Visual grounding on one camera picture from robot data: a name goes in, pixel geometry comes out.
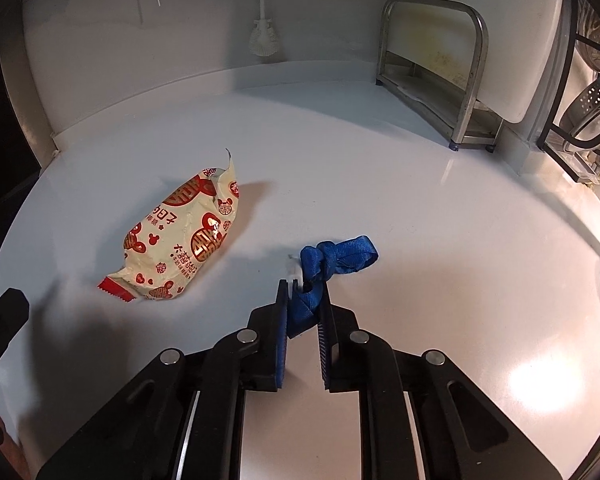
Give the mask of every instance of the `snack package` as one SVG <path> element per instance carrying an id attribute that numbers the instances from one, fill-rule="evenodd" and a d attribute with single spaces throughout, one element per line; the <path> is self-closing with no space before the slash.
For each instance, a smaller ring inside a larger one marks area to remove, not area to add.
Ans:
<path id="1" fill-rule="evenodd" d="M 238 209 L 234 165 L 201 171 L 125 237 L 125 266 L 99 287 L 125 301 L 179 295 L 222 244 Z"/>

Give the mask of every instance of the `metal rack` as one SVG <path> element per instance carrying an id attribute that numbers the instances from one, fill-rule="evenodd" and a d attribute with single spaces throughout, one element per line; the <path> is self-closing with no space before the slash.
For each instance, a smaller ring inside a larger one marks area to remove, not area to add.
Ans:
<path id="1" fill-rule="evenodd" d="M 598 184 L 600 182 L 600 174 L 591 167 L 587 160 L 586 152 L 565 153 L 562 147 L 565 141 L 581 148 L 583 150 L 592 150 L 597 155 L 600 155 L 600 150 L 596 150 L 596 146 L 600 143 L 600 134 L 591 140 L 576 139 L 568 132 L 562 129 L 558 124 L 555 124 L 555 117 L 558 113 L 560 102 L 564 97 L 564 91 L 567 86 L 567 79 L 571 71 L 571 61 L 575 50 L 576 41 L 589 45 L 600 51 L 600 44 L 596 43 L 585 36 L 578 33 L 578 0 L 571 0 L 571 16 L 570 16 L 570 34 L 567 44 L 566 57 L 564 59 L 564 67 L 558 83 L 557 92 L 554 102 L 549 111 L 549 116 L 544 124 L 542 133 L 538 137 L 536 144 L 538 148 L 546 152 L 553 160 L 555 160 L 561 168 L 575 181 L 583 184 Z"/>
<path id="2" fill-rule="evenodd" d="M 420 4 L 464 12 L 475 27 L 475 46 L 464 91 L 417 63 L 389 52 L 389 22 L 395 4 Z M 451 0 L 387 0 L 382 10 L 382 28 L 376 84 L 385 86 L 449 139 L 449 148 L 462 144 L 494 150 L 502 118 L 491 110 L 475 108 L 489 46 L 487 25 L 473 7 Z"/>

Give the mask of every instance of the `knotted blue ribbon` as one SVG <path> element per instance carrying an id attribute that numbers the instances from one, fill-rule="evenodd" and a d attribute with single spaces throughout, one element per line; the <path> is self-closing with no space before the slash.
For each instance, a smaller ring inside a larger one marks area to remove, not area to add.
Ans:
<path id="1" fill-rule="evenodd" d="M 286 332 L 293 338 L 318 323 L 318 305 L 323 283 L 334 274 L 350 274 L 367 268 L 378 259 L 378 252 L 366 236 L 339 244 L 320 242 L 300 251 L 302 290 L 294 288 L 287 311 Z"/>

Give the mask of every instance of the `colander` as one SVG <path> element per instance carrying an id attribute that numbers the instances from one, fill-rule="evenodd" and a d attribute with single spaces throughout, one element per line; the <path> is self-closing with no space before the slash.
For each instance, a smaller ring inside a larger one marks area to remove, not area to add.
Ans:
<path id="1" fill-rule="evenodd" d="M 591 140 L 600 134 L 600 77 L 587 86 L 566 109 L 560 127 L 578 140 Z M 583 149 L 564 141 L 565 152 L 582 152 L 600 149 L 596 146 Z"/>

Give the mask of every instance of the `cutting board rack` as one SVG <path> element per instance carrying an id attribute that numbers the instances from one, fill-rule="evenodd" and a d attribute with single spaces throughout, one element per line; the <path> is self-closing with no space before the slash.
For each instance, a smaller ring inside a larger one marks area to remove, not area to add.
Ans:
<path id="1" fill-rule="evenodd" d="M 464 89 L 416 62 L 388 51 L 391 14 L 398 3 L 443 7 L 471 17 L 475 27 L 475 47 Z M 452 150 L 457 151 L 462 144 L 473 144 L 493 152 L 503 120 L 484 106 L 476 107 L 488 46 L 487 25 L 473 7 L 451 0 L 387 0 L 382 10 L 376 84 L 387 88 L 449 139 Z"/>

